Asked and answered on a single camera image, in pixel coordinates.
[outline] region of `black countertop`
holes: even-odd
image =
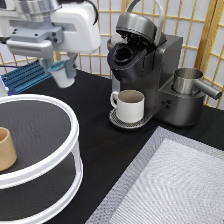
[[[50,78],[24,92],[64,101],[80,124],[83,182],[72,202],[49,224],[85,223],[158,126],[224,150],[224,111],[206,106],[200,122],[187,129],[157,120],[136,132],[114,128],[109,122],[111,85],[109,79],[78,72],[75,84],[67,89],[59,89]]]

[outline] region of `metal mesh surface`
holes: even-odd
[[[125,123],[117,118],[115,109],[113,109],[110,112],[110,116],[109,116],[110,122],[113,125],[117,126],[118,128],[128,129],[128,130],[134,130],[134,129],[144,127],[151,118],[152,118],[151,115],[145,114],[144,117],[136,123]]]
[[[133,162],[128,166],[128,168],[122,174],[111,191],[107,194],[105,199],[101,202],[86,224],[109,223],[112,215],[117,210],[165,138],[224,160],[224,153],[222,151],[159,127],[145,144],[140,153],[133,160]]]
[[[111,224],[222,223],[224,161],[165,139]]]

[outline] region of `coffee maker lid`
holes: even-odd
[[[154,43],[156,47],[158,47],[161,43],[166,41],[166,37],[162,32],[165,14],[163,6],[161,5],[159,0],[153,0],[159,9],[160,17],[159,17],[159,25],[158,27],[148,18],[132,13],[135,5],[141,0],[133,0],[127,7],[125,13],[122,13],[119,17],[116,31],[122,36],[126,37],[127,34],[129,37],[132,36],[136,39],[140,37]]]
[[[154,42],[157,26],[144,16],[125,12],[120,15],[116,30],[121,35],[124,32],[133,33]]]

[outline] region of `white mug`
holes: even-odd
[[[136,90],[113,92],[110,97],[112,106],[116,109],[117,118],[125,123],[135,123],[144,117],[145,97]]]

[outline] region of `round mesh tray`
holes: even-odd
[[[136,123],[125,123],[117,118],[115,109],[113,109],[109,115],[110,122],[113,125],[115,125],[118,128],[125,129],[125,130],[135,130],[135,129],[142,128],[151,120],[151,118],[152,118],[151,115],[145,114],[144,117],[142,118],[142,120],[140,120]]]

